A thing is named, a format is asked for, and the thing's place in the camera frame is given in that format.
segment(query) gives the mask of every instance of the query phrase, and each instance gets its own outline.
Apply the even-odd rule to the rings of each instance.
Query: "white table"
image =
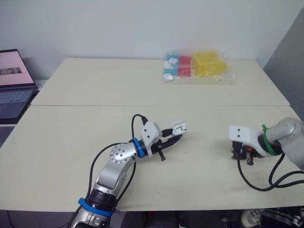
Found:
[[[235,85],[169,85],[162,60],[66,58],[32,105],[289,105],[254,60],[232,61]]]
[[[134,210],[208,210],[298,206],[304,185],[270,192],[248,187],[231,159],[228,126],[261,129],[297,118],[288,106],[31,106],[0,149],[0,209],[74,211],[84,197],[92,159],[106,145],[131,138],[131,117],[147,115],[164,129],[179,119],[189,132],[173,147],[138,161],[135,177],[118,205]],[[139,136],[140,121],[135,132]],[[95,165],[95,180],[109,151]],[[244,162],[258,186],[278,158]],[[276,176],[297,168],[287,159]]]

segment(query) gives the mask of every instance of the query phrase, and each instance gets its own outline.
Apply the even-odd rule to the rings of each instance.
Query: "laptop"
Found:
[[[0,51],[0,119],[17,118],[36,89],[18,50]]]

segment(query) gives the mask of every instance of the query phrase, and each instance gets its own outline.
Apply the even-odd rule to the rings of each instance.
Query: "white wall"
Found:
[[[65,57],[162,58],[217,48],[263,67],[304,0],[0,0],[0,49],[18,48],[35,78]]]

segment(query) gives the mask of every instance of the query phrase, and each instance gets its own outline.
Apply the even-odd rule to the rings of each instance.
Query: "green cable tie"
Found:
[[[268,153],[270,153],[271,155],[273,156],[276,156],[278,155],[271,147],[270,143],[268,142],[267,138],[266,138],[266,130],[268,129],[265,124],[262,125],[263,127],[263,131],[264,131],[264,134],[263,134],[263,141],[267,147],[267,150],[268,150]]]

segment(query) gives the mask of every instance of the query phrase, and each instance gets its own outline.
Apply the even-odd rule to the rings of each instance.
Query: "floor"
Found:
[[[230,211],[157,211],[114,214],[110,228],[223,228],[221,219],[237,221],[239,210]],[[15,228],[58,228],[71,218],[68,212],[10,211]],[[0,210],[0,227],[10,228],[7,211]]]

